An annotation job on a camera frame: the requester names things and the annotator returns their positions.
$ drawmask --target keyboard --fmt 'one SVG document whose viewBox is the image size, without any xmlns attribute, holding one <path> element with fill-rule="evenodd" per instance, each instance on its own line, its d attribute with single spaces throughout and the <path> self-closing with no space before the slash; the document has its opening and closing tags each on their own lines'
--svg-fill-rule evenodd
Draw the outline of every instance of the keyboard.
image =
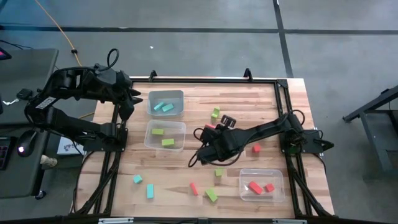
<svg viewBox="0 0 398 224">
<path fill-rule="evenodd" d="M 15 137 L 0 137 L 0 170 L 6 169 L 15 141 Z"/>
</svg>

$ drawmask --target wooden tabletop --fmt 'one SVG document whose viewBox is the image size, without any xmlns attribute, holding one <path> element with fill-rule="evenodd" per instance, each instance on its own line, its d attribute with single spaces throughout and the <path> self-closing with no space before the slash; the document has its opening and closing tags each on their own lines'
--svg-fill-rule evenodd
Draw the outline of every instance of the wooden tabletop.
<svg viewBox="0 0 398 224">
<path fill-rule="evenodd" d="M 303 79 L 288 79 L 293 109 L 305 113 L 305 129 L 313 128 L 313 119 Z M 211 122 L 213 108 L 219 106 L 222 114 L 236 119 L 236 128 L 251 128 L 278 118 L 274 87 L 270 84 L 184 84 L 184 83 L 135 83 L 144 101 L 127 122 L 129 129 L 127 146 L 122 153 L 118 180 L 114 194 L 112 216 L 125 217 L 213 217 L 213 218 L 293 218 L 292 198 L 287 177 L 285 157 L 280 153 L 279 138 L 258 141 L 259 154 L 251 152 L 252 144 L 237 163 L 224 170 L 222 177 L 215 177 L 215 166 L 199 163 L 188 168 L 188 160 L 201 146 L 193 137 L 195 128 Z M 152 118 L 147 115 L 147 96 L 150 91 L 182 90 L 185 111 L 182 118 L 168 119 L 187 125 L 182 152 L 156 151 L 144 145 L 146 127 Z M 98 103 L 94 122 L 111 121 L 113 105 Z M 94 153 L 86 162 L 78 184 L 77 205 L 80 208 L 98 185 L 103 152 Z M 303 155 L 305 175 L 309 189 L 324 208 L 333 213 L 326 175 L 322 163 L 314 155 Z M 239 171 L 242 168 L 277 169 L 284 176 L 285 200 L 277 202 L 247 202 L 239 196 Z M 134 184 L 133 176 L 144 179 Z M 199 196 L 192 194 L 194 182 Z M 155 197 L 146 198 L 146 185 L 154 184 Z M 213 203 L 205 190 L 212 188 L 218 196 Z M 298 190 L 300 208 L 305 212 L 301 191 Z"/>
</svg>

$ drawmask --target computer mouse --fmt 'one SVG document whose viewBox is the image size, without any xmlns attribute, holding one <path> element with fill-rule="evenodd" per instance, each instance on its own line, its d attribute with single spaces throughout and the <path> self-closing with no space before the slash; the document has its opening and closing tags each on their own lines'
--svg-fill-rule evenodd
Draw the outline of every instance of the computer mouse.
<svg viewBox="0 0 398 224">
<path fill-rule="evenodd" d="M 24 132 L 17 141 L 17 152 L 19 156 L 30 156 L 35 148 L 37 131 L 29 130 Z"/>
</svg>

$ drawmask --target floor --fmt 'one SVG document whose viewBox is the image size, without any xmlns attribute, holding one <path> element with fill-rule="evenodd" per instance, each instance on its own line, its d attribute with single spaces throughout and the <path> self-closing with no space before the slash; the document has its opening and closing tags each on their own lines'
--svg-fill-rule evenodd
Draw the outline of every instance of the floor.
<svg viewBox="0 0 398 224">
<path fill-rule="evenodd" d="M 335 213 L 397 222 L 398 181 L 363 179 L 376 160 L 360 121 L 346 124 L 341 118 L 398 84 L 398 1 L 279 0 L 280 10 L 274 9 L 276 0 L 40 2 L 61 26 L 71 29 L 132 27 L 125 30 L 129 32 L 67 32 L 84 65 L 104 64 L 116 47 L 121 56 L 115 68 L 129 75 L 156 70 L 159 75 L 240 77 L 249 67 L 255 77 L 304 78 L 315 124 L 335 143 L 325 153 Z M 0 3 L 4 26 L 53 25 L 34 1 L 8 1 L 1 8 Z M 341 30 L 356 31 L 349 35 Z M 0 39 L 59 49 L 57 66 L 76 66 L 59 32 L 0 30 Z M 87 101 L 84 111 L 74 113 L 94 108 L 95 102 Z M 398 108 L 398 102 L 391 108 Z M 66 214 L 77 173 L 48 172 L 46 200 L 0 200 L 0 220 Z"/>
</svg>

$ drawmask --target clear plastic bin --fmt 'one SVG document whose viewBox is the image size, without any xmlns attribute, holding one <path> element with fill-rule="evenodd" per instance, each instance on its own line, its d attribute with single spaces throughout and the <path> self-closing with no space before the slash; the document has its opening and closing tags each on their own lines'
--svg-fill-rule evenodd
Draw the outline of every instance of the clear plastic bin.
<svg viewBox="0 0 398 224">
<path fill-rule="evenodd" d="M 163 129 L 163 135 L 152 134 L 152 129 Z M 144 144 L 156 150 L 180 152 L 184 148 L 185 132 L 187 127 L 184 122 L 150 120 L 147 125 Z M 174 139 L 174 145 L 162 146 L 163 139 Z"/>
<path fill-rule="evenodd" d="M 263 191 L 254 193 L 249 189 L 250 182 L 256 182 Z M 274 190 L 265 191 L 267 184 L 273 184 Z M 284 177 L 279 170 L 272 169 L 241 169 L 239 174 L 239 193 L 245 201 L 283 202 L 285 200 Z"/>
<path fill-rule="evenodd" d="M 163 112 L 162 108 L 155 110 L 154 107 L 163 102 L 164 106 L 173 104 L 174 108 Z M 168 117 L 182 115 L 184 111 L 184 92 L 181 90 L 150 91 L 148 94 L 148 114 L 152 116 Z"/>
</svg>

